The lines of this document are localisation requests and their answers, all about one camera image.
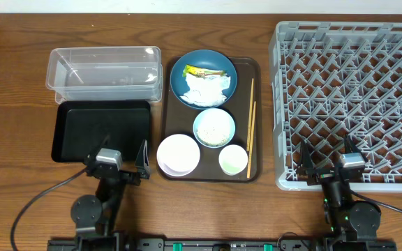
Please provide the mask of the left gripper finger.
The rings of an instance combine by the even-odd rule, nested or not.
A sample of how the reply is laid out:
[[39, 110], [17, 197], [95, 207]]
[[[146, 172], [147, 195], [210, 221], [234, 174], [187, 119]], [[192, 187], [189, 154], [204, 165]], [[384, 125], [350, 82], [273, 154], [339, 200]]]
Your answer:
[[106, 135], [105, 138], [102, 140], [102, 142], [95, 146], [94, 148], [92, 148], [92, 150], [90, 150], [89, 154], [88, 154], [88, 163], [91, 164], [92, 162], [96, 161], [96, 156], [98, 155], [99, 151], [108, 144], [110, 140], [110, 136]]
[[135, 160], [135, 167], [140, 175], [140, 178], [142, 179], [149, 179], [151, 174], [147, 145], [147, 140], [144, 139], [141, 143], [140, 150]]

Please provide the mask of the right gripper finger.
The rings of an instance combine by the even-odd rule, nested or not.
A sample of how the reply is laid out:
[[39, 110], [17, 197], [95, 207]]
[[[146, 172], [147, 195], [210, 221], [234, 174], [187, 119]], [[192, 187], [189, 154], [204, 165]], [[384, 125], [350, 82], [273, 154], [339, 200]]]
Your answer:
[[358, 156], [359, 159], [362, 159], [366, 163], [366, 156], [357, 148], [349, 134], [344, 137], [344, 149], [345, 155]]
[[301, 160], [298, 166], [298, 174], [313, 174], [314, 164], [308, 150], [308, 146], [303, 139], [301, 141]]

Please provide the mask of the white cup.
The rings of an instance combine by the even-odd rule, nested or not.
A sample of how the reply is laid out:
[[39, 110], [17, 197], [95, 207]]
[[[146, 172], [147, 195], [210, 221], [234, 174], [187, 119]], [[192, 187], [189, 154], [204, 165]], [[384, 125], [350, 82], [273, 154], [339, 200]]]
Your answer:
[[239, 145], [228, 145], [221, 150], [218, 162], [224, 173], [234, 176], [245, 170], [248, 164], [248, 154]]

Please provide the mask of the white napkin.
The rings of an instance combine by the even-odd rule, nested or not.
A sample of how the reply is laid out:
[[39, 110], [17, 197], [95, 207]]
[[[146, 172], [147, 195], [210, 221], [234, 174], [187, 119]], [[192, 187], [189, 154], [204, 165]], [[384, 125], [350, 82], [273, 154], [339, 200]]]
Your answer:
[[189, 105], [198, 107], [214, 107], [223, 104], [227, 96], [223, 91], [230, 87], [231, 77], [226, 75], [196, 77], [187, 74], [186, 82], [189, 90], [180, 98]]

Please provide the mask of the green yellow snack wrapper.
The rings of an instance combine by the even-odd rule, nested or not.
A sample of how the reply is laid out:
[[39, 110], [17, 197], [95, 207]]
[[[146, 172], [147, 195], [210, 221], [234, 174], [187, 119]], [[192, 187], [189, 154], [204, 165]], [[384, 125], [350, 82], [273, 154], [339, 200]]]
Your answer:
[[223, 76], [225, 75], [224, 70], [212, 70], [207, 68], [199, 68], [197, 66], [185, 65], [183, 69], [182, 76], [185, 77], [187, 74], [194, 75], [196, 77], [208, 77], [211, 75]]

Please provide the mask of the dark blue bowl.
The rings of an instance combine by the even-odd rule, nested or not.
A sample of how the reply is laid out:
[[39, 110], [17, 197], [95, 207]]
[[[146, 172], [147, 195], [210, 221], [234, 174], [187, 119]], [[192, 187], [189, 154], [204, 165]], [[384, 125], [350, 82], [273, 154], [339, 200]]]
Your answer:
[[195, 50], [181, 56], [170, 71], [170, 88], [176, 98], [194, 109], [219, 107], [237, 88], [237, 71], [231, 60], [213, 50]]

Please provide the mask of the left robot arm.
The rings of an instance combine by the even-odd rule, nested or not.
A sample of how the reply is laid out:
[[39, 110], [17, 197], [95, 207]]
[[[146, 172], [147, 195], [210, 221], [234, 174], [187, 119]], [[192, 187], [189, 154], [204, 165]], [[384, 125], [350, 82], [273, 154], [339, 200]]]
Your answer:
[[79, 197], [71, 207], [70, 216], [80, 238], [106, 237], [112, 233], [127, 185], [139, 186], [150, 178], [147, 140], [143, 140], [135, 160], [134, 172], [124, 171], [121, 152], [109, 149], [106, 137], [85, 157], [84, 173], [99, 180], [94, 195]]

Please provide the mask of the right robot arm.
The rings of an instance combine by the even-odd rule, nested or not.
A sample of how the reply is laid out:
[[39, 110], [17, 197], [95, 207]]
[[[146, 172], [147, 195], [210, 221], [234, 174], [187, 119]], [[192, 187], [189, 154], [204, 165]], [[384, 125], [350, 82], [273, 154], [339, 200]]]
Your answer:
[[350, 182], [362, 177], [368, 159], [345, 136], [344, 153], [330, 169], [316, 167], [307, 143], [301, 140], [301, 160], [297, 173], [308, 186], [320, 185], [325, 196], [325, 217], [336, 241], [374, 241], [380, 226], [381, 211], [373, 202], [354, 200]]

